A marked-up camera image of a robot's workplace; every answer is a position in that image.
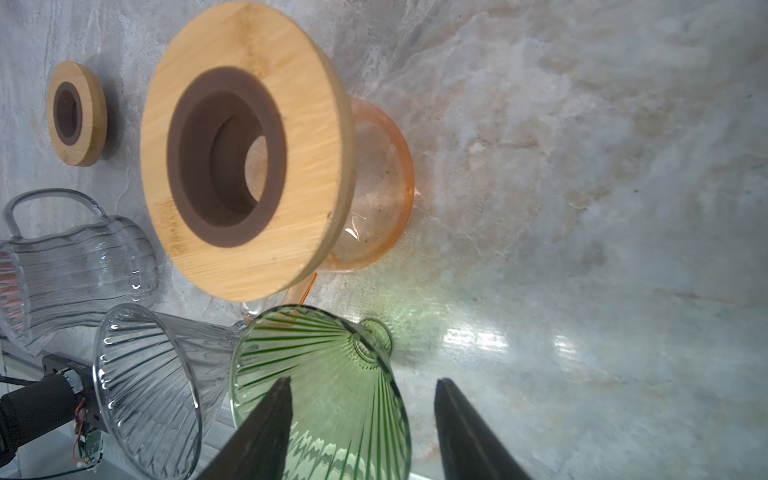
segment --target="ribbed glass pitcher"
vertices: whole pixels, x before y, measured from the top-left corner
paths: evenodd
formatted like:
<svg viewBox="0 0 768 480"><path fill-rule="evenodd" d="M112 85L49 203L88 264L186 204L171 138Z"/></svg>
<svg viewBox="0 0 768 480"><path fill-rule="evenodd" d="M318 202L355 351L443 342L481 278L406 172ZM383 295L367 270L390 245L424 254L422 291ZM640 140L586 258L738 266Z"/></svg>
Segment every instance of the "ribbed glass pitcher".
<svg viewBox="0 0 768 480"><path fill-rule="evenodd" d="M64 197L88 207L94 223L25 239L13 217L21 203ZM8 202L11 239L0 243L0 328L16 346L38 355L56 330L97 326L120 303L150 306L157 259L146 234L124 217L109 217L87 195L64 188L33 190Z"/></svg>

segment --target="green glass dripper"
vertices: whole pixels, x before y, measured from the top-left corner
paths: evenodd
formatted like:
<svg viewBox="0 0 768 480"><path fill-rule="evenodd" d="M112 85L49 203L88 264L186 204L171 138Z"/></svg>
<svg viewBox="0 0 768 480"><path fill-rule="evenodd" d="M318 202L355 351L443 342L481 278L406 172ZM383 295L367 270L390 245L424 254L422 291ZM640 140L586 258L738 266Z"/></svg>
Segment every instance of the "green glass dripper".
<svg viewBox="0 0 768 480"><path fill-rule="evenodd" d="M284 478L402 479L411 464L406 410L389 367L392 338L311 306L267 310L237 343L230 370L235 426L280 377L291 378L293 423Z"/></svg>

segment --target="marble countertop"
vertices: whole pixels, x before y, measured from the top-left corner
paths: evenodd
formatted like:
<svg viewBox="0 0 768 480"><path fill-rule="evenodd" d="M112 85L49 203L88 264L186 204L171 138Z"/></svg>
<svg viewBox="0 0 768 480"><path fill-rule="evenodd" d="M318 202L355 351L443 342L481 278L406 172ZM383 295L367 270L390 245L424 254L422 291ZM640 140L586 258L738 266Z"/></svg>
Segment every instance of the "marble countertop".
<svg viewBox="0 0 768 480"><path fill-rule="evenodd" d="M131 218L163 266L157 311L231 324L188 282L141 186L147 87L213 2L0 3L0 202L40 187ZM412 151L410 223L308 303L394 337L414 473L442 478L432 402L453 378L533 478L765 478L768 4L763 0L275 0ZM93 167L53 151L55 65L100 78ZM29 236L85 209L19 209ZM0 227L0 237L7 230ZM88 356L92 334L54 349Z"/></svg>

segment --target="wooden ring holder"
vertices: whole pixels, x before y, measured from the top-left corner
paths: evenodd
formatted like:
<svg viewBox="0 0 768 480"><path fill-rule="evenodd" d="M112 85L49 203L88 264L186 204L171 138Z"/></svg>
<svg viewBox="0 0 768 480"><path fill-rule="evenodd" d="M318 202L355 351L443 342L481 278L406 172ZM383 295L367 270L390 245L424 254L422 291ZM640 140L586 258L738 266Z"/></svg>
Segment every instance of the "wooden ring holder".
<svg viewBox="0 0 768 480"><path fill-rule="evenodd" d="M48 87L48 133L56 154L75 167L90 167L107 140L107 102L93 71L65 60Z"/></svg>
<svg viewBox="0 0 768 480"><path fill-rule="evenodd" d="M389 250L412 205L411 158L383 112L355 105L325 54L273 8L227 3L184 27L157 66L141 125L144 195L179 270L213 296L245 302ZM387 158L406 185L392 234L347 255L337 244L358 197L361 118L394 128Z"/></svg>

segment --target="bamboo coffee dripper stand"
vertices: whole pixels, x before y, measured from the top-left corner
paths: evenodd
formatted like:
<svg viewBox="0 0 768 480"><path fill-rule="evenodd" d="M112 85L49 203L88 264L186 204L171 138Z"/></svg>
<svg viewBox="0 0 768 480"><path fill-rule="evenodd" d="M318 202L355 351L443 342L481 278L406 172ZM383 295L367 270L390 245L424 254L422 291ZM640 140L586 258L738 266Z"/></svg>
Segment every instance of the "bamboo coffee dripper stand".
<svg viewBox="0 0 768 480"><path fill-rule="evenodd" d="M251 2L209 8L169 45L144 108L141 170L170 258L237 302L370 265L399 238L414 192L392 120L350 101L312 39Z"/></svg>
<svg viewBox="0 0 768 480"><path fill-rule="evenodd" d="M88 67L69 60L56 66L48 87L48 133L67 165L90 167L98 160L107 140L107 102Z"/></svg>

